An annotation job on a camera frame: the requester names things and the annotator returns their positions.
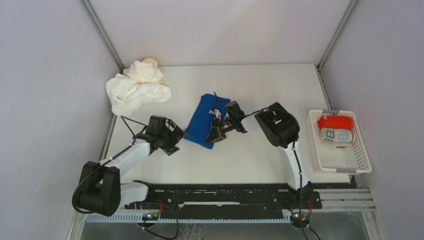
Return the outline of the blue towel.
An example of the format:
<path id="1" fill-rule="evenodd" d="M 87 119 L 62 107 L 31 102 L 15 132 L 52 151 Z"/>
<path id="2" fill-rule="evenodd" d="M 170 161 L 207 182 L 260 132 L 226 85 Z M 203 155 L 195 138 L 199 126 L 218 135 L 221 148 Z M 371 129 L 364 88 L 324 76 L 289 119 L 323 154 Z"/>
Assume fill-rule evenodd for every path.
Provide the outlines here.
<path id="1" fill-rule="evenodd" d="M 184 130 L 186 133 L 184 139 L 211 150 L 214 144 L 205 144 L 211 130 L 211 120 L 215 117 L 210 114 L 210 110 L 218 110 L 222 116 L 225 116 L 227 110 L 224 105 L 228 104 L 230 101 L 229 98 L 224 97 L 219 97 L 219 100 L 217 100 L 214 94 L 206 93 L 202 95 L 187 128 Z"/>

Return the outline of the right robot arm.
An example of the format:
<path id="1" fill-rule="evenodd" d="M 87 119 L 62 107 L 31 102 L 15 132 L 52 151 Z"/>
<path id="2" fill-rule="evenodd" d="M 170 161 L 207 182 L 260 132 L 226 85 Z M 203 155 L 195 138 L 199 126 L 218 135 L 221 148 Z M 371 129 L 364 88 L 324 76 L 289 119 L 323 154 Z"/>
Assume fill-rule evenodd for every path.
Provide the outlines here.
<path id="1" fill-rule="evenodd" d="M 287 184 L 290 187 L 289 203 L 302 208 L 308 203 L 313 190 L 304 170 L 299 150 L 300 125 L 298 120 L 279 102 L 245 114 L 234 100 L 225 106 L 228 116 L 215 116 L 211 120 L 205 144 L 214 144 L 227 138 L 227 132 L 237 131 L 246 134 L 262 130 L 269 143 L 283 156 L 287 171 Z"/>

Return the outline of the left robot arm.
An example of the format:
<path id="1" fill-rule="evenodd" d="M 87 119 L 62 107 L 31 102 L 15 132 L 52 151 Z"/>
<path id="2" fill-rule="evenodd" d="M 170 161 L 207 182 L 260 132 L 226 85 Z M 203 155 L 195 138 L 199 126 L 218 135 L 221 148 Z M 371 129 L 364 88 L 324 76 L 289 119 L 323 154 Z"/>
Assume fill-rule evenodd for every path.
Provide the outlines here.
<path id="1" fill-rule="evenodd" d="M 71 204 L 80 214 L 110 217 L 125 205 L 138 202 L 149 209 L 157 196 L 146 183 L 122 183 L 122 177 L 137 163 L 157 150 L 168 156 L 179 151 L 178 143 L 186 133 L 171 119 L 152 115 L 139 132 L 130 130 L 131 142 L 116 155 L 99 162 L 88 161 L 81 170 Z"/>

